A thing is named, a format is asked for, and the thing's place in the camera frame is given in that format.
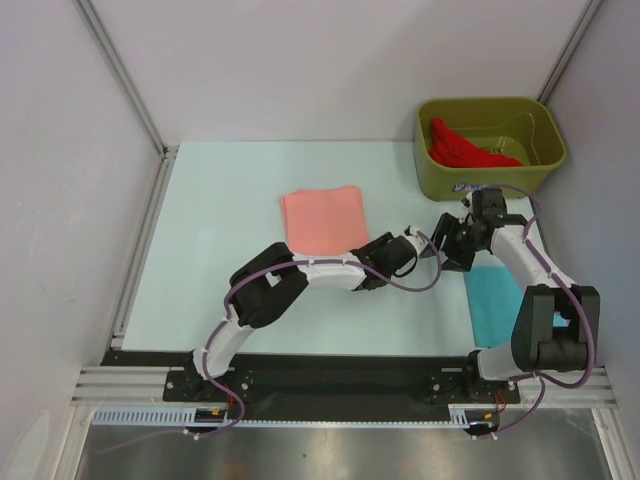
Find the pink t shirt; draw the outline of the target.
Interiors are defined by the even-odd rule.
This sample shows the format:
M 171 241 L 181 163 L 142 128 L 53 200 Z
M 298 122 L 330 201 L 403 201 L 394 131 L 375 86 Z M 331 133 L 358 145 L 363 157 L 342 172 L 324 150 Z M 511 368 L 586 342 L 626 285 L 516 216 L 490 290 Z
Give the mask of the pink t shirt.
M 370 241 L 359 187 L 300 189 L 280 197 L 280 210 L 287 244 L 295 253 L 341 255 Z

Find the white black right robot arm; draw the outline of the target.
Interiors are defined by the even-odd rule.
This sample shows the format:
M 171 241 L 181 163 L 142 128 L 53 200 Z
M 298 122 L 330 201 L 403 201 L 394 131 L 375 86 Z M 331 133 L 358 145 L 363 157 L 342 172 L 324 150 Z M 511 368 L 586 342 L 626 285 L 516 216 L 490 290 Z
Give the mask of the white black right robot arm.
M 535 220 L 508 210 L 503 186 L 468 193 L 460 217 L 441 215 L 431 240 L 445 271 L 467 273 L 477 253 L 497 257 L 520 287 L 523 298 L 509 342 L 478 350 L 475 367 L 461 376 L 463 393 L 484 401 L 498 382 L 529 378 L 563 389 L 583 387 L 595 368 L 600 295 L 576 283 L 538 249 Z

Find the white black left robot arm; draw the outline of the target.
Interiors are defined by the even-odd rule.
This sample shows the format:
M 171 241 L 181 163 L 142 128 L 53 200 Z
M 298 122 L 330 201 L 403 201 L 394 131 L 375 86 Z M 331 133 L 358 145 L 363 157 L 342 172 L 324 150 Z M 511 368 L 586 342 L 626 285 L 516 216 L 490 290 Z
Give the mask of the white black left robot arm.
M 214 397 L 246 340 L 278 320 L 306 289 L 384 287 L 411 273 L 426 247 L 424 234 L 413 227 L 399 236 L 387 232 L 339 256 L 296 254 L 283 242 L 270 245 L 232 275 L 223 299 L 225 315 L 184 367 L 187 392 L 202 400 Z

